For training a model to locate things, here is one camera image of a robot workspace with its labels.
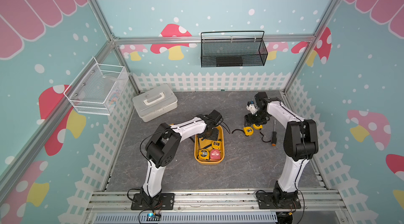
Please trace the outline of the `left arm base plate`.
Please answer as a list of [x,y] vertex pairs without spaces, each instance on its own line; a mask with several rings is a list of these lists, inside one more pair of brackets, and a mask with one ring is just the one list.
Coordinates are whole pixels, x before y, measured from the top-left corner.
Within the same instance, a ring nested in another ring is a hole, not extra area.
[[155,197],[149,197],[141,193],[135,194],[131,201],[131,210],[173,210],[175,194],[160,192]]

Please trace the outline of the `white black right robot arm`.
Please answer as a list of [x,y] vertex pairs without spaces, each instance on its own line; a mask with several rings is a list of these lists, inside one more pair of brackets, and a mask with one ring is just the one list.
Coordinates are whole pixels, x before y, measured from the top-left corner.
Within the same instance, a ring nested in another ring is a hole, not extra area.
[[281,177],[276,181],[272,200],[295,200],[298,198],[298,184],[305,166],[318,153],[317,125],[312,119],[304,119],[284,105],[278,98],[269,98],[266,92],[258,92],[255,100],[247,103],[249,114],[244,117],[245,135],[259,130],[270,118],[274,118],[285,129],[283,141],[287,155]]

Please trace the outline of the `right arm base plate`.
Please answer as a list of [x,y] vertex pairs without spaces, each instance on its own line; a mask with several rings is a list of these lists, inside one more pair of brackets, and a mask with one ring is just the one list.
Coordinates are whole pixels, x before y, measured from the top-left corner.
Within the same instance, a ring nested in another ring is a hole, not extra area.
[[289,209],[295,211],[301,209],[298,191],[295,192],[266,192],[258,190],[255,192],[259,209]]

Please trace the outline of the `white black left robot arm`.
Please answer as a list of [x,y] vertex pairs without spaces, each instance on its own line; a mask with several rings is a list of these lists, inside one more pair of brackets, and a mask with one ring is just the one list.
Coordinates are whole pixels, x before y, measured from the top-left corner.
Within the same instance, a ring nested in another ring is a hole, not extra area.
[[180,143],[190,137],[205,134],[219,126],[222,115],[213,110],[208,115],[197,115],[190,121],[177,125],[162,123],[150,136],[145,146],[147,174],[141,194],[146,199],[156,199],[162,191],[165,167],[174,159]]

